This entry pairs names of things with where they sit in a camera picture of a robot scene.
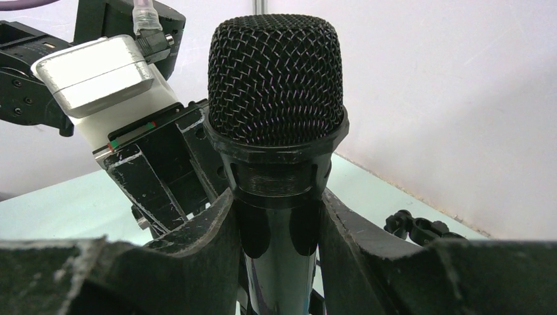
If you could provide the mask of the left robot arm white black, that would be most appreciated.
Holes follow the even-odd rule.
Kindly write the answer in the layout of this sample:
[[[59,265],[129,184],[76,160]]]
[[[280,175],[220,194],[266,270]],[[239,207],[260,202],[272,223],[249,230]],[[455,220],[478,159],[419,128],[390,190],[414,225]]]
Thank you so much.
[[[1,22],[1,120],[81,134],[156,237],[227,189],[208,101],[182,104],[167,82],[185,26],[159,1],[80,1],[71,43]]]

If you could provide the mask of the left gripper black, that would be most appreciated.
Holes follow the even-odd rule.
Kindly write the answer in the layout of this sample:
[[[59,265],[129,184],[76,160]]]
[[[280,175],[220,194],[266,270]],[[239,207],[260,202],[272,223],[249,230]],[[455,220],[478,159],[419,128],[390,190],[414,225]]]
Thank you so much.
[[[203,212],[227,188],[204,133],[208,101],[180,102],[113,131],[96,162],[132,203],[138,225],[162,236]]]

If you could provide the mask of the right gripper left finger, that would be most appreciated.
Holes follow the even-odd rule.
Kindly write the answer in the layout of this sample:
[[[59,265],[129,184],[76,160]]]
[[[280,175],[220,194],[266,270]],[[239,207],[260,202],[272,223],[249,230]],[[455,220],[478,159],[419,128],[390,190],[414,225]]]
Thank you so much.
[[[224,191],[144,246],[106,238],[1,242],[2,314],[234,314],[240,241]]]

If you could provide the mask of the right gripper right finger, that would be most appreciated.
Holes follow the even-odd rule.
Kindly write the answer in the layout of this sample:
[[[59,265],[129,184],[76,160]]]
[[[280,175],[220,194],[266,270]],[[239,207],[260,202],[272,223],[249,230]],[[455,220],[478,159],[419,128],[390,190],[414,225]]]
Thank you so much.
[[[323,194],[319,260],[329,314],[555,314],[553,241],[397,238]]]

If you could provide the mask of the black microphone orange end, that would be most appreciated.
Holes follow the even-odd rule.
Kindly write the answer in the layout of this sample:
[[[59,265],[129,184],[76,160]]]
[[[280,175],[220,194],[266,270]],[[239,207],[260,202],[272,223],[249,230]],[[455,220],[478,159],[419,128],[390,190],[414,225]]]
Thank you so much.
[[[302,14],[226,20],[208,59],[206,134],[233,195],[256,314],[308,314],[322,194],[349,131],[335,28]]]

